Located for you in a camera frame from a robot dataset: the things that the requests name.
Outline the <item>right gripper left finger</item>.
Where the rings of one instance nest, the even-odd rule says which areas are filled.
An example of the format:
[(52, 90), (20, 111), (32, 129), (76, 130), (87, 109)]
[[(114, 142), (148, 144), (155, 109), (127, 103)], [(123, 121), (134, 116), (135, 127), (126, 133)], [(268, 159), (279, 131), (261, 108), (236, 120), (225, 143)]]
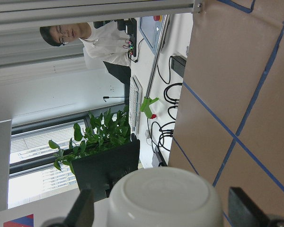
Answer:
[(91, 189), (80, 191), (69, 214), (62, 223), (63, 227), (91, 227), (94, 221), (94, 199)]

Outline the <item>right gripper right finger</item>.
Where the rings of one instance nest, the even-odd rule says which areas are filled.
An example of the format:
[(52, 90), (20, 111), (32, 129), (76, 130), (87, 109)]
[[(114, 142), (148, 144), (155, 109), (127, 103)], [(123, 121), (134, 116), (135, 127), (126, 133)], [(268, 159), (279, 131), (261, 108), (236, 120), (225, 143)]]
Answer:
[(267, 227), (270, 221), (240, 187), (229, 188), (228, 215), (233, 227)]

